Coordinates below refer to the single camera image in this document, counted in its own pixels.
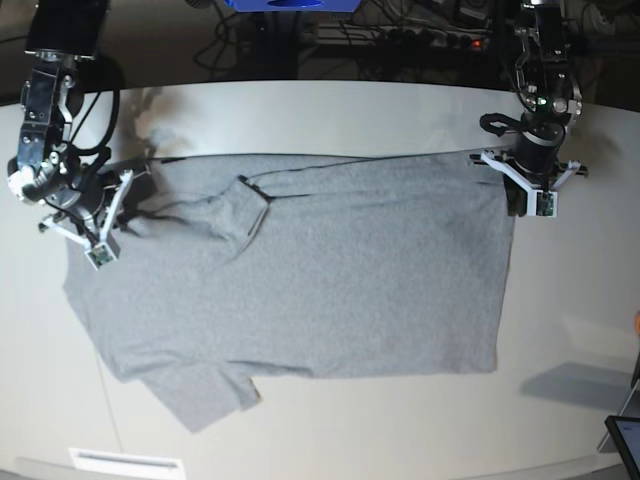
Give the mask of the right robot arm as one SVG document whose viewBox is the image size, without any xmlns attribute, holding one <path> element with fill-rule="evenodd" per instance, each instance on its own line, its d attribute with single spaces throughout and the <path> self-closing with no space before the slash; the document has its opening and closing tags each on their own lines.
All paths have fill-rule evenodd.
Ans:
<svg viewBox="0 0 640 480">
<path fill-rule="evenodd" d="M 73 140 L 79 131 L 73 121 L 84 102 L 78 65 L 100 60 L 98 43 L 109 6 L 107 1 L 38 2 L 25 47 L 37 61 L 21 93 L 24 120 L 17 154 L 7 166 L 9 188 L 20 201 L 51 206 L 55 220 L 69 219 L 89 240 L 109 215 L 121 227 L 135 212 L 123 204 L 124 180 L 106 166 L 123 84 L 110 60 L 104 62 L 112 89 L 107 129 L 91 148 Z"/>
</svg>

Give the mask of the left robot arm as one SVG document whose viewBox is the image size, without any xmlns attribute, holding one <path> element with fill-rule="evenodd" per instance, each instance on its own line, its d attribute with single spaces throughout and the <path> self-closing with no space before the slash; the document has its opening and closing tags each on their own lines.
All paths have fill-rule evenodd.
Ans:
<svg viewBox="0 0 640 480">
<path fill-rule="evenodd" d="M 560 188 L 573 176 L 589 175 L 581 162 L 559 159 L 582 113 L 567 22 L 558 1 L 498 1 L 495 7 L 496 53 L 523 112 L 517 118 L 481 116 L 485 132 L 513 134 L 515 140 L 506 149 L 482 151 L 474 161 L 502 174 L 510 216 L 555 218 Z"/>
</svg>

